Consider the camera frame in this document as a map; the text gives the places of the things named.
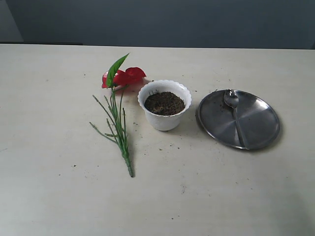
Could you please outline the round stainless steel plate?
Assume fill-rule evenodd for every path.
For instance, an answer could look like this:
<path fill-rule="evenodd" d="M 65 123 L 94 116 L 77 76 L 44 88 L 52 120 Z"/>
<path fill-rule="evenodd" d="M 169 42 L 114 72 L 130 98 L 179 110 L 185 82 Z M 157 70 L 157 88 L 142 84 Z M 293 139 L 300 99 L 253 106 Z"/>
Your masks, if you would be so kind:
<path fill-rule="evenodd" d="M 272 144 L 281 130 L 275 110 L 251 93 L 234 91 L 239 98 L 237 114 L 249 144 L 248 150 L 265 148 Z M 224 92 L 225 89 L 217 90 L 205 96 L 196 110 L 196 120 L 216 141 L 229 147 L 244 149 L 239 141 L 233 110 L 224 102 Z"/>

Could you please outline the artificial red flower green stems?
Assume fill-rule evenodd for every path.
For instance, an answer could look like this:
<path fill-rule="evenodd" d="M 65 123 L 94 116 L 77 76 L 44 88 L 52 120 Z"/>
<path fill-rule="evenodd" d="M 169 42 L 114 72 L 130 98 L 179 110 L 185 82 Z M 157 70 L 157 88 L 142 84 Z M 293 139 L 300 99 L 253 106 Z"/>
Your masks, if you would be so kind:
<path fill-rule="evenodd" d="M 93 99 L 103 109 L 106 117 L 106 123 L 110 130 L 109 133 L 101 132 L 95 124 L 90 122 L 91 127 L 101 136 L 115 143 L 125 161 L 127 171 L 130 177 L 135 177 L 132 167 L 132 161 L 129 154 L 129 143 L 126 131 L 126 111 L 122 105 L 125 90 L 146 78 L 145 72 L 139 67 L 129 67 L 121 70 L 120 67 L 127 59 L 129 54 L 117 59 L 102 75 L 103 89 L 109 90 L 109 96 L 104 96 L 105 105 L 93 95 Z"/>

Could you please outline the dark soil in pot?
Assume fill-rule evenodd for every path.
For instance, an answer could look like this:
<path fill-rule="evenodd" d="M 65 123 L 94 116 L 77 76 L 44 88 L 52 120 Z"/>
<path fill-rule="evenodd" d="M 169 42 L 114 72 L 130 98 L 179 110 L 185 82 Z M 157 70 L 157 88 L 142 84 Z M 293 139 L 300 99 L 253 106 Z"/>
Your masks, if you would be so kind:
<path fill-rule="evenodd" d="M 185 108 L 184 101 L 169 91 L 150 95 L 144 106 L 151 113 L 160 116 L 172 116 L 180 113 Z"/>

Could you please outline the stainless steel spork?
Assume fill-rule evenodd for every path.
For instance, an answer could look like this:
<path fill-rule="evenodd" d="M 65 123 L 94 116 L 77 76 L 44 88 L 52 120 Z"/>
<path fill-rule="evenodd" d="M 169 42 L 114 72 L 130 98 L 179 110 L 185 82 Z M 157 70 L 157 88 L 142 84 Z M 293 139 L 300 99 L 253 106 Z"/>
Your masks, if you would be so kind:
<path fill-rule="evenodd" d="M 239 136 L 239 141 L 243 145 L 244 149 L 249 149 L 249 144 L 247 142 L 246 136 L 242 130 L 239 117 L 237 114 L 237 106 L 239 104 L 239 98 L 236 95 L 235 91 L 232 89 L 226 89 L 223 96 L 224 102 L 227 106 L 229 106 L 233 110 L 233 117 L 236 123 L 236 129 Z"/>

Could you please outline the white scalloped flower pot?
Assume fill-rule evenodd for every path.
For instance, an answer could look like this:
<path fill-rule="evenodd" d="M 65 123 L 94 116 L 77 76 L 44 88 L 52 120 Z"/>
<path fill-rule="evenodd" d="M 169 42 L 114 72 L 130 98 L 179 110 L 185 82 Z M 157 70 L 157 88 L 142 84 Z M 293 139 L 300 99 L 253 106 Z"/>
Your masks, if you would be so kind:
<path fill-rule="evenodd" d="M 150 112 L 145 108 L 145 101 L 150 95 L 157 92 L 171 92 L 181 98 L 184 102 L 184 109 L 177 114 L 161 116 Z M 174 129 L 181 122 L 183 114 L 189 109 L 192 98 L 190 91 L 183 85 L 172 80 L 157 80 L 144 85 L 138 93 L 138 102 L 145 112 L 149 124 L 156 130 L 169 131 Z"/>

